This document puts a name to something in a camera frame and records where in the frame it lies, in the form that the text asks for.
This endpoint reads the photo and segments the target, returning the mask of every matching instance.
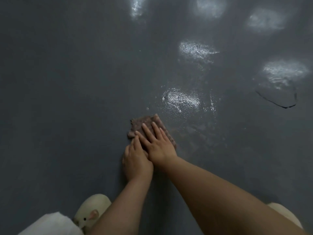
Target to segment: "cream slipper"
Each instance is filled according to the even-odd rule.
[[[80,206],[73,222],[86,234],[110,205],[111,201],[107,196],[92,195]]]
[[[286,217],[287,219],[289,219],[290,221],[292,221],[295,225],[303,229],[299,219],[291,211],[286,209],[284,206],[277,204],[277,203],[269,203],[268,206],[274,209],[276,212],[283,215],[284,217]]]

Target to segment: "hand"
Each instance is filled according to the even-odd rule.
[[[162,168],[171,159],[176,158],[177,154],[165,132],[161,128],[158,128],[155,122],[152,122],[152,127],[155,131],[156,137],[154,137],[145,124],[142,124],[142,128],[150,142],[138,131],[136,131],[135,134],[139,136],[140,142],[146,146],[149,160],[153,162],[155,166]]]
[[[152,179],[153,164],[147,159],[138,136],[131,141],[130,145],[126,146],[122,163],[128,181],[137,178]]]

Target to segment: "brown cloth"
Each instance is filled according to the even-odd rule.
[[[163,131],[165,132],[166,136],[168,137],[168,139],[170,140],[170,142],[173,144],[174,148],[176,148],[176,142],[174,141],[174,139],[172,138],[172,136],[168,133],[166,127],[164,126],[164,124],[162,123],[161,119],[159,118],[159,116],[157,114],[153,115],[153,116],[143,116],[137,119],[131,119],[131,130],[128,132],[127,137],[132,139],[135,138],[135,131],[139,131],[143,136],[145,136],[145,138],[147,138],[146,134],[143,132],[142,129],[142,124],[145,123],[147,125],[147,127],[149,128],[149,130],[154,134],[155,136],[155,132],[152,128],[151,123],[155,122],[156,125],[163,129]]]

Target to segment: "gray floor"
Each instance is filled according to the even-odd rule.
[[[2,233],[72,217],[95,193],[114,200],[129,120],[155,113],[180,157],[283,204],[313,233],[312,8],[0,0]],[[201,234],[161,173],[141,234]]]

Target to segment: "cloth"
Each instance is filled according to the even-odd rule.
[[[45,214],[18,235],[84,235],[72,220],[61,213]]]
[[[155,122],[156,125],[159,128],[163,129],[163,131],[165,132],[166,136],[168,137],[168,139],[173,144],[174,148],[176,148],[176,142],[174,141],[172,136],[169,134],[169,132],[167,131],[166,127],[164,126],[163,122],[161,121],[161,119],[159,118],[159,116],[157,114],[155,114],[153,116],[143,116],[143,117],[140,117],[140,118],[131,119],[131,130],[127,134],[128,138],[130,138],[130,139],[135,138],[135,136],[136,136],[135,135],[135,131],[136,130],[139,131],[143,136],[146,137],[146,134],[142,130],[142,124],[143,123],[145,123],[147,125],[149,130],[155,136],[154,130],[153,130],[152,125],[151,125],[152,122]]]

